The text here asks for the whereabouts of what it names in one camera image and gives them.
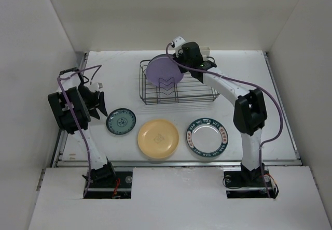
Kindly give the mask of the small teal patterned plate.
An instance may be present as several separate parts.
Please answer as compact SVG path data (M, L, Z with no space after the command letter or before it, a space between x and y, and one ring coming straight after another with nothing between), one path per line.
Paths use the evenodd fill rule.
M106 128L114 135L125 135L136 125L136 115L128 108L112 111L106 119Z

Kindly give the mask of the purple plastic plate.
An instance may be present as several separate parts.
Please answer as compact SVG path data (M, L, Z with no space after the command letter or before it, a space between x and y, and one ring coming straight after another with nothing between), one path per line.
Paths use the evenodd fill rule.
M162 88L177 85L184 76L179 67L166 54L151 59L146 67L145 75L153 85Z

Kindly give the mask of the yellow plastic plate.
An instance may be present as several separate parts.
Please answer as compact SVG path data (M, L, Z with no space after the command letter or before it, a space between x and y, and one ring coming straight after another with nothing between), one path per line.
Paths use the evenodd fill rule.
M139 149L154 160L169 158L179 144L179 133L176 126L164 119L151 120L145 123L137 135Z

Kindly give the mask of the green rimmed white plate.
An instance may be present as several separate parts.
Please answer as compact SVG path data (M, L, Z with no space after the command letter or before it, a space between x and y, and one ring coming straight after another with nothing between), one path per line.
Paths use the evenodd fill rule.
M224 153L229 137L226 128L217 120L199 118L187 127L186 142L195 155L213 159Z

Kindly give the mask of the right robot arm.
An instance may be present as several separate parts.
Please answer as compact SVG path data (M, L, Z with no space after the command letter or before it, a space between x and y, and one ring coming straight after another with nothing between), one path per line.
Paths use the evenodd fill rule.
M167 45L175 53L171 61L180 71L190 72L201 83L213 88L234 107L233 123L241 134L242 161L240 179L246 185L253 185L264 175L261 162L261 134L267 119L263 93L260 89L248 90L227 77L215 62L205 60L196 42L175 41Z

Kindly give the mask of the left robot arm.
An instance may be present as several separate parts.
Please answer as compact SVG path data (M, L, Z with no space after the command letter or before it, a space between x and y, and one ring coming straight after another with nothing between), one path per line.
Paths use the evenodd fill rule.
M112 186L117 177L111 162L94 143L89 123L99 120L99 112L107 116L101 83L85 85L78 68L63 70L58 77L59 88L48 95L48 102L59 128L72 135L87 152L88 173L83 177L95 187Z

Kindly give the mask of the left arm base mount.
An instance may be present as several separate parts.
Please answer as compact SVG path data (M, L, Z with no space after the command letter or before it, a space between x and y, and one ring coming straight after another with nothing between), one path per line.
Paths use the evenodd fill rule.
M83 199L131 199L133 169L116 168L115 178L90 183Z

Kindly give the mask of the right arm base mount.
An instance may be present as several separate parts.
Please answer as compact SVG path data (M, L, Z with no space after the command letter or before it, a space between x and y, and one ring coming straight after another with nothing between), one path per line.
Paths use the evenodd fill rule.
M272 198L279 195L279 187L268 170L264 176L258 172L258 178L253 181L245 181L240 170L224 170L223 185L226 188L228 199L242 198Z

